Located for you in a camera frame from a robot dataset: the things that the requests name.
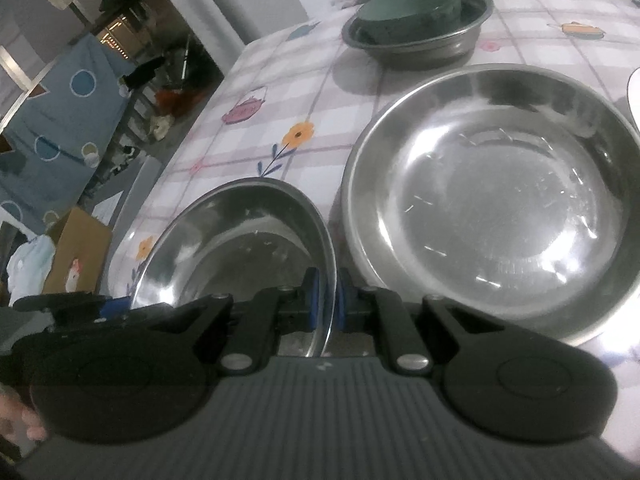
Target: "stainless steel basin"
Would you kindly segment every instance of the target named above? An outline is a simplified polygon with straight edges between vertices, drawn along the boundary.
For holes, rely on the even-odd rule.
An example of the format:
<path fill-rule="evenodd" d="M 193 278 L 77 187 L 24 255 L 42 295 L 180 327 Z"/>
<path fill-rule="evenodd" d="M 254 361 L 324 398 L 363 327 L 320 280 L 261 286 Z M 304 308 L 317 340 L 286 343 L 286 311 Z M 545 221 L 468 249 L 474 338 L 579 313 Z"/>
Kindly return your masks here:
<path fill-rule="evenodd" d="M 638 134 L 555 72 L 479 65 L 404 95 L 361 134 L 342 205 L 358 268 L 407 301 L 580 344 L 638 296 Z"/>
<path fill-rule="evenodd" d="M 311 356 L 324 348 L 335 301 L 334 248 L 315 206 L 295 187 L 270 178 L 236 180 L 169 225 L 144 263 L 132 307 L 179 306 L 221 293 L 246 301 L 263 288 L 299 285 L 307 267 L 321 275 L 318 326 L 281 353 Z"/>

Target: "paper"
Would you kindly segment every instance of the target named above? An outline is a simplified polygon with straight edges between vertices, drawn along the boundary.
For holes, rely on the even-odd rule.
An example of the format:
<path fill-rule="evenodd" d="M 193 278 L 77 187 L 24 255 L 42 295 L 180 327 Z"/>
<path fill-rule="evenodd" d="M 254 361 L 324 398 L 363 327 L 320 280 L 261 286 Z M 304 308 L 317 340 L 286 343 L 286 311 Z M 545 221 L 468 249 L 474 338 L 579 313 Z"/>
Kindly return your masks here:
<path fill-rule="evenodd" d="M 113 195 L 107 200 L 103 200 L 99 204 L 96 204 L 94 207 L 94 212 L 91 213 L 91 216 L 108 226 L 109 222 L 111 222 L 113 212 L 116 211 L 116 207 L 118 206 L 118 202 L 120 201 L 121 196 L 122 192 L 119 192 L 118 194 Z"/>

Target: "small metal bowl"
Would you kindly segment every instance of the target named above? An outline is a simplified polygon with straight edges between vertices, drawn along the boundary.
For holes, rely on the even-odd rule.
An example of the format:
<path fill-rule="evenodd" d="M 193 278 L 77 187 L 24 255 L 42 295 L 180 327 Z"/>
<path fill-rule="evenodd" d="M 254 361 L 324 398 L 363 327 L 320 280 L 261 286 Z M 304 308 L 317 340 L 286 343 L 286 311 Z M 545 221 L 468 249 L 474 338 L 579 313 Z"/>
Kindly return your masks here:
<path fill-rule="evenodd" d="M 637 308 L 640 139 L 611 103 L 540 68 L 432 78 L 375 117 L 342 181 L 371 285 L 447 296 L 569 344 Z"/>
<path fill-rule="evenodd" d="M 326 345 L 334 310 L 337 270 L 328 230 L 295 187 L 244 178 L 196 200 L 162 233 L 143 264 L 132 308 L 180 306 L 208 294 L 247 301 L 264 288 L 298 286 L 308 267 L 320 270 L 318 325 L 296 344 L 305 346 L 298 354 L 312 356 Z"/>
<path fill-rule="evenodd" d="M 461 25 L 453 32 L 421 41 L 399 44 L 376 44 L 363 30 L 357 13 L 344 24 L 342 39 L 380 63 L 398 70 L 421 70 L 441 66 L 471 52 L 480 35 L 480 26 L 494 12 L 492 0 L 460 0 Z"/>

